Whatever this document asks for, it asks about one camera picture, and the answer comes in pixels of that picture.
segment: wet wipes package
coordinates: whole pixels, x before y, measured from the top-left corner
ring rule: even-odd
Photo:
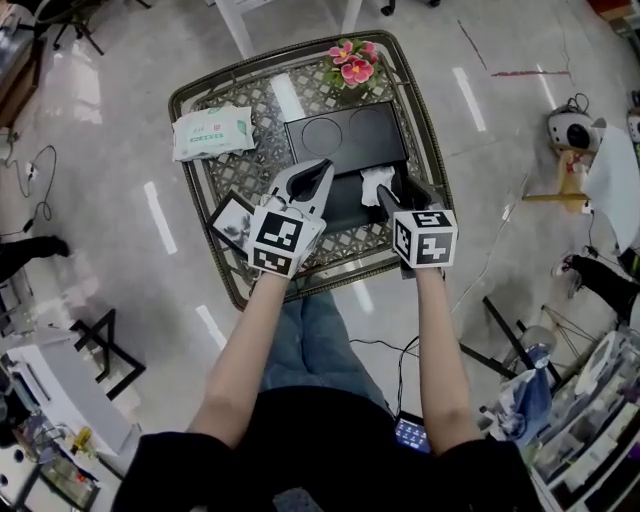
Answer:
[[[188,162],[254,149],[251,107],[214,107],[173,123],[173,160]]]

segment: table leg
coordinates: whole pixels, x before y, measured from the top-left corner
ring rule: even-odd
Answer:
[[[249,59],[253,57],[256,52],[253,49],[249,32],[247,32],[247,27],[242,20],[242,13],[236,5],[235,0],[216,0],[216,4],[220,9],[220,14],[222,14],[224,22],[229,28],[229,32],[231,32],[231,36],[238,50],[240,50],[242,58]]]
[[[358,19],[358,13],[360,12],[360,6],[362,0],[349,0],[347,3],[347,10],[344,13],[344,20],[342,22],[341,34],[348,34],[356,29],[356,21]]]

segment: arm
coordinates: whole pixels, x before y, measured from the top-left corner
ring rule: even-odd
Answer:
[[[263,274],[207,380],[205,398],[189,431],[213,436],[230,448],[242,439],[253,414],[289,280]]]
[[[436,453],[481,439],[473,420],[469,383],[453,333],[442,276],[415,269],[420,313],[420,396],[424,425]]]

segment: phone screen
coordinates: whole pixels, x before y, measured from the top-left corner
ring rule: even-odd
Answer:
[[[400,418],[396,424],[396,439],[400,444],[419,452],[429,453],[427,432],[422,425]]]

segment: jeans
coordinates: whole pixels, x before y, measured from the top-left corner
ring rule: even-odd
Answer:
[[[391,414],[382,391],[351,349],[329,292],[282,306],[260,391],[293,386],[341,389]]]

